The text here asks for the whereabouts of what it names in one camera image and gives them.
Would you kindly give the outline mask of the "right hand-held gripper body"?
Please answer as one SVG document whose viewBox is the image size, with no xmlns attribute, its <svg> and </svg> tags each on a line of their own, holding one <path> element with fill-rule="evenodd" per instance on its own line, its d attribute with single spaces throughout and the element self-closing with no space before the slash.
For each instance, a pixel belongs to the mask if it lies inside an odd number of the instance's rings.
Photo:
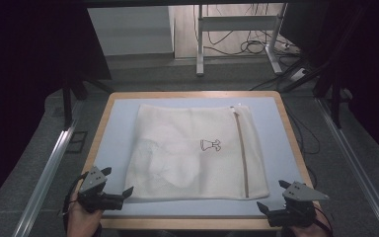
<svg viewBox="0 0 379 237">
<path fill-rule="evenodd" d="M 305 184 L 293 182 L 288 189 L 284 189 L 282 196 L 285 208 L 270 210 L 266 217 L 271 227 L 298 226 L 309 227 L 316 219 L 315 200 L 329 198 Z"/>
</svg>

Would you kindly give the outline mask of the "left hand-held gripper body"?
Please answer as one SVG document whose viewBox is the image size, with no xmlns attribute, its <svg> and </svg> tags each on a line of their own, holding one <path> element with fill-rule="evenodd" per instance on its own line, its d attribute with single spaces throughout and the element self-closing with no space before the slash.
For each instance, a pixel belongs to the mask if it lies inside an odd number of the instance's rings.
<svg viewBox="0 0 379 237">
<path fill-rule="evenodd" d="M 96 210 L 121 210 L 123 198 L 104 192 L 107 176 L 97 166 L 93 166 L 78 191 L 77 201 L 89 212 Z"/>
</svg>

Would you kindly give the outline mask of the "white mesh laundry bag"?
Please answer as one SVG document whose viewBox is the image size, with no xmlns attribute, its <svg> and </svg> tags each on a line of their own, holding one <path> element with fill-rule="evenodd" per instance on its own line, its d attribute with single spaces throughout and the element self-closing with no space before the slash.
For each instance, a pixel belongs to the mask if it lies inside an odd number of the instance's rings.
<svg viewBox="0 0 379 237">
<path fill-rule="evenodd" d="M 133 154 L 141 138 L 191 138 L 199 141 L 200 174 L 186 189 L 153 189 L 140 180 Z M 254 199 L 269 195 L 264 159 L 251 111 L 246 106 L 162 108 L 142 105 L 125 185 L 136 201 Z"/>
</svg>

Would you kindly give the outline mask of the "person's right hand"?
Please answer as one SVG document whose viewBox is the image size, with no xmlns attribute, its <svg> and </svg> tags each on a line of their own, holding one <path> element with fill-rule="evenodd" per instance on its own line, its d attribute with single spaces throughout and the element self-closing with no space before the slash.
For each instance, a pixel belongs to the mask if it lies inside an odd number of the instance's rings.
<svg viewBox="0 0 379 237">
<path fill-rule="evenodd" d="M 316 219 L 329 228 L 329 222 L 322 214 L 317 211 Z M 330 237 L 329 233 L 316 224 L 312 224 L 309 227 L 295 227 L 291 226 L 289 229 L 294 233 L 296 237 Z"/>
</svg>

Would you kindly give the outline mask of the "person's left hand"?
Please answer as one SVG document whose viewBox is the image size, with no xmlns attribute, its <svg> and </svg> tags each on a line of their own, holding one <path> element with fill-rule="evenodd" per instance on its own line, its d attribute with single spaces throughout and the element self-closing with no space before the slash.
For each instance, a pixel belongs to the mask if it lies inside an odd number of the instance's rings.
<svg viewBox="0 0 379 237">
<path fill-rule="evenodd" d="M 100 225 L 103 212 L 89 213 L 78 201 L 77 193 L 70 198 L 68 206 L 67 237 L 93 237 Z"/>
</svg>

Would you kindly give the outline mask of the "white garment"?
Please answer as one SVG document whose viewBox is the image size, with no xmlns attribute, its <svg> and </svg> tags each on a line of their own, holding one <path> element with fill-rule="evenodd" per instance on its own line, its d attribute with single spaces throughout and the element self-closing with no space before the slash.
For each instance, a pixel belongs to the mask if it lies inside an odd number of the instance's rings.
<svg viewBox="0 0 379 237">
<path fill-rule="evenodd" d="M 199 141 L 191 138 L 141 138 L 133 158 L 140 180 L 153 189 L 186 189 L 200 174 Z"/>
</svg>

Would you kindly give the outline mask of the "black metal stand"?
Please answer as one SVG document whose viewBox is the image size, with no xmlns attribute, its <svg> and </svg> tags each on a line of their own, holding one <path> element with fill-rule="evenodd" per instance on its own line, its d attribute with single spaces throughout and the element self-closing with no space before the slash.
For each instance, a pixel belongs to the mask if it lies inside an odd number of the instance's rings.
<svg viewBox="0 0 379 237">
<path fill-rule="evenodd" d="M 88 97 L 88 91 L 84 83 L 91 85 L 111 94 L 114 89 L 99 80 L 94 80 L 86 74 L 80 73 L 78 76 L 66 77 L 63 81 L 62 96 L 63 96 L 63 111 L 64 111 L 64 127 L 67 131 L 73 123 L 73 111 L 71 105 L 71 94 L 74 94 L 77 100 L 84 101 Z"/>
<path fill-rule="evenodd" d="M 331 92 L 329 97 L 330 117 L 336 128 L 341 128 L 340 106 L 341 103 L 348 102 L 348 99 L 341 96 L 341 79 L 338 76 L 327 74 L 318 79 L 313 89 L 314 97 L 324 98 L 328 92 Z"/>
</svg>

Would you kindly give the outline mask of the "white power strip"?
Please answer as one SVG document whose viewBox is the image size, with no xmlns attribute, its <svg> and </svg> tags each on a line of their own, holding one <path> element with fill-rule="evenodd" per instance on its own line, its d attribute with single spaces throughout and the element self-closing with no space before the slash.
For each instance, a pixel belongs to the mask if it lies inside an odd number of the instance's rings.
<svg viewBox="0 0 379 237">
<path fill-rule="evenodd" d="M 290 80 L 295 82 L 299 79 L 303 78 L 305 75 L 309 73 L 309 70 L 306 68 L 299 68 L 291 77 Z"/>
</svg>

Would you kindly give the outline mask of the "white cabinet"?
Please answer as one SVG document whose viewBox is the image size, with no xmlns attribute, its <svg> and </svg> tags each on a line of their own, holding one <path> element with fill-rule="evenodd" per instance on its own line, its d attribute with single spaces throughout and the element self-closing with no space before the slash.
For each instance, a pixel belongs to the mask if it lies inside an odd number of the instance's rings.
<svg viewBox="0 0 379 237">
<path fill-rule="evenodd" d="M 174 51 L 174 22 L 167 6 L 89 8 L 105 56 Z"/>
</svg>

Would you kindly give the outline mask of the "aluminium rail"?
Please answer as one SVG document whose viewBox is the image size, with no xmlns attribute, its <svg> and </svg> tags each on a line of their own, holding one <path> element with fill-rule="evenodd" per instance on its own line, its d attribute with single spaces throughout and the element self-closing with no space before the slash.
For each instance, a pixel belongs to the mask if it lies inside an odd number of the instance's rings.
<svg viewBox="0 0 379 237">
<path fill-rule="evenodd" d="M 83 106 L 83 101 L 77 101 L 74 104 L 73 119 L 70 125 L 60 132 L 12 237 L 29 237 L 70 138 L 75 131 Z"/>
<path fill-rule="evenodd" d="M 325 119 L 326 124 L 329 127 L 335 141 L 337 142 L 342 156 L 346 160 L 351 172 L 357 180 L 362 192 L 367 199 L 370 207 L 372 208 L 376 218 L 379 222 L 379 193 L 375 189 L 375 186 L 370 181 L 367 173 L 364 171 L 360 161 L 354 150 L 352 149 L 349 141 L 345 137 L 341 128 L 333 122 L 331 117 L 331 110 L 328 103 L 324 99 L 316 99 L 316 103 L 320 108 L 320 111 Z"/>
</svg>

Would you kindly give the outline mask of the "white metal desk frame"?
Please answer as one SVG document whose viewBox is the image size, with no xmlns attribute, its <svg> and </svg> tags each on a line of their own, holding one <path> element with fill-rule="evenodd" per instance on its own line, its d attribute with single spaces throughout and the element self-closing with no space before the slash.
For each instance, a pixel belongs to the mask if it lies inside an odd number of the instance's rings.
<svg viewBox="0 0 379 237">
<path fill-rule="evenodd" d="M 197 54 L 196 75 L 204 74 L 203 33 L 224 31 L 271 31 L 270 41 L 265 45 L 265 53 L 276 75 L 282 74 L 282 69 L 274 53 L 274 47 L 279 35 L 287 4 L 283 3 L 275 16 L 231 16 L 231 17 L 204 17 L 203 7 L 198 6 L 198 18 L 196 22 Z"/>
</svg>

